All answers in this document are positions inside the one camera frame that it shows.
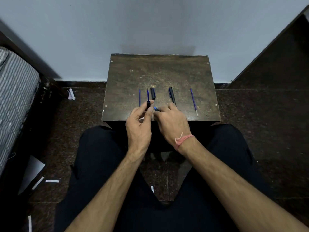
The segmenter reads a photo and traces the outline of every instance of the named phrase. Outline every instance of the bracelet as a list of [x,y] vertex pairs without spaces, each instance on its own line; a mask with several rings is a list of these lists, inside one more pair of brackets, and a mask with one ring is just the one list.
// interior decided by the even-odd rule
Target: bracelet
[[194,137],[194,135],[192,135],[192,134],[189,134],[189,135],[182,137],[182,134],[183,133],[181,133],[180,138],[175,138],[175,143],[176,143],[175,150],[176,151],[178,151],[179,146],[183,143],[184,140],[186,140],[187,138],[190,138],[190,137]]

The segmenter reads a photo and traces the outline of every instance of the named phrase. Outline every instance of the dark blue pants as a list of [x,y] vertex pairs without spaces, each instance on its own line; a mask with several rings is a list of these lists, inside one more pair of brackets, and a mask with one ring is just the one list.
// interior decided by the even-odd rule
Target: dark blue pants
[[[270,188],[241,132],[232,125],[210,126],[198,137],[215,156],[268,197]],[[96,126],[79,140],[68,192],[56,207],[55,232],[64,231],[91,201],[126,154],[116,132]],[[114,231],[238,231],[207,183],[192,168],[168,207],[161,205],[137,170]]]

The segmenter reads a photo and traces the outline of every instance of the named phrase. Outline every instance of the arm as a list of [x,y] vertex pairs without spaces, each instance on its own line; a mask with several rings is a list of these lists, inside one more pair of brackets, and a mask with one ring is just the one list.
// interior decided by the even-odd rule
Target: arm
[[[126,128],[129,148],[125,158],[66,232],[113,231],[123,201],[151,140],[153,107],[144,113],[146,108],[147,104],[144,103],[128,117]],[[140,123],[139,118],[142,116],[144,120]]]
[[[155,112],[160,131],[175,146],[175,138],[191,134],[187,119],[172,103]],[[186,139],[179,152],[210,186],[241,232],[309,231],[286,210],[263,195],[234,170],[211,154],[195,138]]]

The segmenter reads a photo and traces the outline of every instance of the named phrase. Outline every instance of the striped fabric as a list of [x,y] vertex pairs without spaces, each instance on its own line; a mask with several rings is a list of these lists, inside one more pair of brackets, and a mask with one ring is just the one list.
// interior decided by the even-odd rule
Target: striped fabric
[[0,47],[0,175],[39,81],[39,73],[32,66]]

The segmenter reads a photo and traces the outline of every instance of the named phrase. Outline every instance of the leg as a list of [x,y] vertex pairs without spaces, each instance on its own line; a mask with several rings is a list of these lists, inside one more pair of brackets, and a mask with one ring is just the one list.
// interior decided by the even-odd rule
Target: leg
[[[126,147],[120,142],[116,132],[103,126],[87,129],[83,133],[68,192],[56,207],[56,232],[64,231],[70,225],[118,167],[126,154]],[[159,204],[139,170],[132,181],[118,220],[126,220],[127,215],[123,212],[132,203],[138,207],[156,207]]]
[[[199,140],[212,154],[272,198],[270,188],[256,171],[255,160],[238,129],[232,125],[215,125],[209,127],[206,133],[207,136]],[[194,168],[183,181],[170,211],[173,214],[171,221],[179,229],[189,229],[189,225],[194,224],[198,231],[238,231],[210,187]]]

